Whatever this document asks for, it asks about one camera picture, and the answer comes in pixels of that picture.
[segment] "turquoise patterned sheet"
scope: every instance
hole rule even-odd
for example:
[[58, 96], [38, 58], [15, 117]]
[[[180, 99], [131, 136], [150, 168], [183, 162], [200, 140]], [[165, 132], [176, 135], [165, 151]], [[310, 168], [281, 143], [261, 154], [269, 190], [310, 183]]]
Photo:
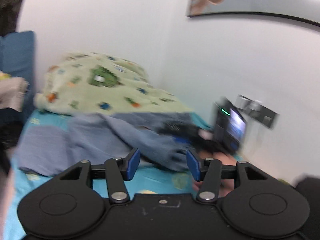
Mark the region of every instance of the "turquoise patterned sheet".
[[[67, 121], [71, 116], [41, 113], [35, 110], [27, 122], [24, 132], [37, 125], [54, 125], [62, 129], [67, 128]], [[205, 126], [197, 115], [193, 116], [194, 122], [199, 126]], [[17, 206], [20, 200], [30, 191], [47, 182], [50, 178], [34, 174], [25, 174], [17, 167], [16, 159], [12, 158], [12, 168], [15, 173], [15, 196], [7, 213], [4, 227], [4, 240], [20, 240], [25, 236], [25, 232], [17, 217]], [[155, 167], [138, 168], [134, 178], [130, 182], [125, 182], [130, 198], [135, 193], [158, 193], [158, 194], [177, 194], [194, 193], [192, 190], [192, 176], [190, 173], [179, 173], [162, 171]], [[94, 180], [93, 189], [102, 197], [107, 197], [107, 187], [104, 180]]]

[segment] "black device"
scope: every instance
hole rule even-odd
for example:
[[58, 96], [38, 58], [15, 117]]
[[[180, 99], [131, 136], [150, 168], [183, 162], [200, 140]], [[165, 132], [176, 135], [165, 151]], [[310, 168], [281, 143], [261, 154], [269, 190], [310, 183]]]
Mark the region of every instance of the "black device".
[[[203, 184], [191, 194], [135, 194], [124, 184], [138, 167], [140, 152], [102, 165], [83, 160], [26, 195], [18, 206], [24, 240], [227, 239], [308, 240], [299, 230], [309, 216], [307, 200], [255, 166], [223, 165], [187, 151], [193, 177]], [[92, 190], [105, 179], [109, 198]], [[235, 190], [218, 198], [220, 180]]]
[[220, 144], [226, 152], [234, 154], [244, 138], [246, 121], [226, 98], [221, 105], [217, 105], [216, 113], [213, 140]]

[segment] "blue-gray garment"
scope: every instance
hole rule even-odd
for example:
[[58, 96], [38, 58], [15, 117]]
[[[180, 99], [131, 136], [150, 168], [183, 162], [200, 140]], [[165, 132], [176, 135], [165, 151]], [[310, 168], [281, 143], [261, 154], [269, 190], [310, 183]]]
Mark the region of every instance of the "blue-gray garment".
[[172, 121], [192, 123], [188, 113], [97, 113], [71, 118], [67, 131], [55, 126], [31, 127], [18, 144], [18, 165], [22, 170], [52, 176], [84, 159], [93, 165], [103, 164], [139, 148], [153, 162], [183, 171], [187, 169], [184, 151], [189, 145], [153, 131]]

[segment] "circular cover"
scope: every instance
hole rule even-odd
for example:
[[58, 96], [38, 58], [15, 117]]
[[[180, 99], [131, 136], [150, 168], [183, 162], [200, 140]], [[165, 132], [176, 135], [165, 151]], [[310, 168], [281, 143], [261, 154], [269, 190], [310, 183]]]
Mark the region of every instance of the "circular cover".
[[98, 222], [105, 207], [101, 196], [82, 185], [38, 188], [18, 206], [27, 233], [45, 238], [71, 238]]
[[310, 208], [290, 186], [253, 180], [230, 192], [223, 199], [222, 211], [231, 225], [245, 234], [281, 238], [303, 226]]

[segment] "blue gripper pad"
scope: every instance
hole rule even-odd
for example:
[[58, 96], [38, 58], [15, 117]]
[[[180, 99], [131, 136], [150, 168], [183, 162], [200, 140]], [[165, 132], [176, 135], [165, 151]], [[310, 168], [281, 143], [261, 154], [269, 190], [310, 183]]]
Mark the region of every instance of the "blue gripper pad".
[[200, 167], [198, 160], [191, 154], [191, 152], [187, 151], [187, 165], [189, 170], [196, 181], [200, 180]]
[[140, 150], [137, 149], [128, 161], [127, 169], [127, 180], [130, 181], [133, 179], [134, 174], [136, 173], [140, 163]]

